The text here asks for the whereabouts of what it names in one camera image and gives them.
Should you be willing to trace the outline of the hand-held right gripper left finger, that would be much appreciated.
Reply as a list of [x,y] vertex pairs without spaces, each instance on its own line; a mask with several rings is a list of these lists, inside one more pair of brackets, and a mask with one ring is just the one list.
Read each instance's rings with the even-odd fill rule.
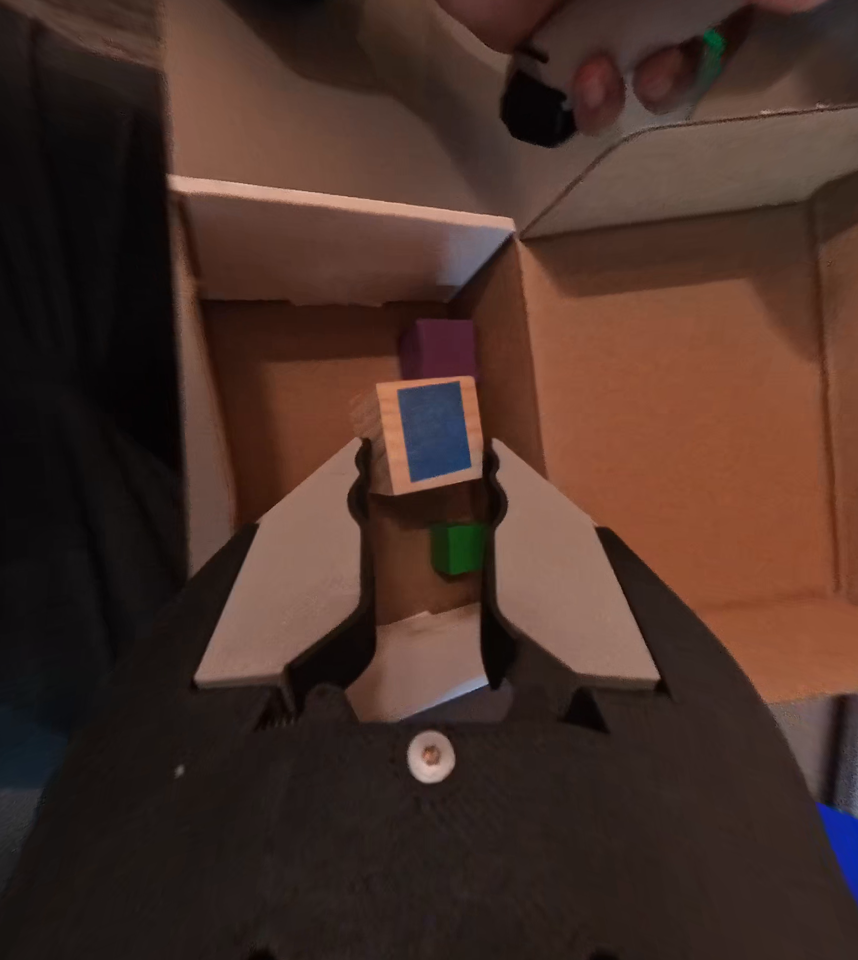
[[367,448],[354,438],[256,523],[199,666],[200,689],[278,681],[372,591]]

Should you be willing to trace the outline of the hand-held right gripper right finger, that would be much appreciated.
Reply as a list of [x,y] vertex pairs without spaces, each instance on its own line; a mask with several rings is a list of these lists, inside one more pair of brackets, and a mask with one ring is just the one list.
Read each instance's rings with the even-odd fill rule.
[[655,689],[659,671],[596,523],[505,442],[490,450],[496,511],[485,572],[495,615],[592,683]]

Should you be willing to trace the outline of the green cube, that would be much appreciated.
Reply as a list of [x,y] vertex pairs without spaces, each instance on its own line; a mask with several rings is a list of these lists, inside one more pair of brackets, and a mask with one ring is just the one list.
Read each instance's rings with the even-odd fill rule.
[[441,522],[430,528],[433,570],[454,578],[483,570],[487,526],[481,522]]

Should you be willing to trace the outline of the plain wooden cube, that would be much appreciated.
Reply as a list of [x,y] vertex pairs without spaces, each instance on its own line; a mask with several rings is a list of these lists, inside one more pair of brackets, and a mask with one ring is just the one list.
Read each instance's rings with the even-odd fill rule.
[[470,376],[376,384],[350,406],[355,435],[370,447],[374,495],[402,497],[483,476],[484,440]]

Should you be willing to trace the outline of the white cardboard mailer box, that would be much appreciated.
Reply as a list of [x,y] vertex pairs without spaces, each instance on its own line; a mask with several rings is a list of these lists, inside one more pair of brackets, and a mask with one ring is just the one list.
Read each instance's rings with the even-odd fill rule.
[[191,570],[345,446],[419,313],[486,438],[769,702],[858,691],[858,105],[648,130],[506,218],[171,175]]

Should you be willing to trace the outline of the red cube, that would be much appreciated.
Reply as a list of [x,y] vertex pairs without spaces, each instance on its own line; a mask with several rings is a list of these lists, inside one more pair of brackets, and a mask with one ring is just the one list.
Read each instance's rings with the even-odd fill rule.
[[475,325],[469,318],[419,318],[398,341],[400,378],[478,376]]

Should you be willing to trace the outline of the person's left hand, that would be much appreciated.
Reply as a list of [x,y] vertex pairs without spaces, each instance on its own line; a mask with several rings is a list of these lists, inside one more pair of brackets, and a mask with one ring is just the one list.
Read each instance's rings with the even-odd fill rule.
[[[672,112],[697,85],[706,57],[723,66],[744,43],[757,13],[789,17],[821,5],[819,1],[730,2],[725,18],[703,19],[694,33],[677,43],[651,45],[630,68],[633,94],[648,113]],[[529,45],[570,2],[439,1],[437,6],[483,45],[510,55]],[[567,95],[576,129],[593,136],[619,119],[626,104],[626,83],[617,59],[596,36],[580,44],[586,57],[575,69]]]

